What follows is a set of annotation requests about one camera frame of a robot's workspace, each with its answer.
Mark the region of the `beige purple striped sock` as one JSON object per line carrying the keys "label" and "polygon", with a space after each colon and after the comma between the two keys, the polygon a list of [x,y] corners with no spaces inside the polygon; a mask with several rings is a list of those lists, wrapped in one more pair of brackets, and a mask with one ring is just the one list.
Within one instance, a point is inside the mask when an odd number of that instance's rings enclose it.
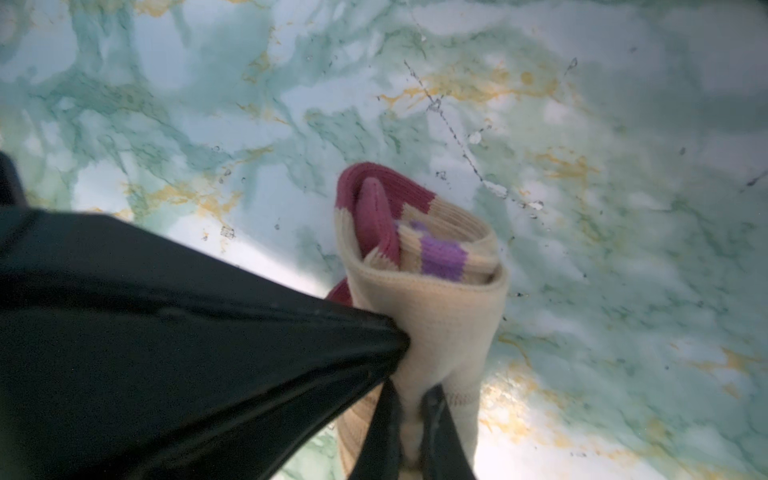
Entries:
{"label": "beige purple striped sock", "polygon": [[388,316],[410,339],[392,377],[403,412],[399,477],[420,475],[421,401],[434,386],[442,387],[462,455],[472,460],[484,366],[508,291],[496,234],[374,163],[343,171],[334,221],[346,275],[329,299]]}

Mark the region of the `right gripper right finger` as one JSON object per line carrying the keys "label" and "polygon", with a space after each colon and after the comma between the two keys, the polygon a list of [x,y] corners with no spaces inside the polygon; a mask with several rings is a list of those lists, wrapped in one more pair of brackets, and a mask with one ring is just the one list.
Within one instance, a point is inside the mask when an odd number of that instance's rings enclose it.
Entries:
{"label": "right gripper right finger", "polygon": [[421,472],[425,480],[475,480],[441,385],[422,400]]}

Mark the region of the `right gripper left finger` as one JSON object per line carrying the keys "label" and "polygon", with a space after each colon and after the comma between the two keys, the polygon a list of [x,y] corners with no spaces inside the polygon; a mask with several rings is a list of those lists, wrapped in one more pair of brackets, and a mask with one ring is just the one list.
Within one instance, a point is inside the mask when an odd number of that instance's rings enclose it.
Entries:
{"label": "right gripper left finger", "polygon": [[401,463],[402,410],[396,389],[387,380],[381,389],[366,438],[348,480],[397,480]]}

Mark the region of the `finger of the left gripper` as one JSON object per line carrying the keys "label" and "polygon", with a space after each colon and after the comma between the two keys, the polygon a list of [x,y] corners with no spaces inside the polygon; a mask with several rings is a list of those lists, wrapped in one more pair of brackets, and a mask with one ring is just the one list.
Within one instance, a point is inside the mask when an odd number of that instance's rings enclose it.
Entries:
{"label": "finger of the left gripper", "polygon": [[107,215],[1,160],[1,475],[266,479],[408,337]]}

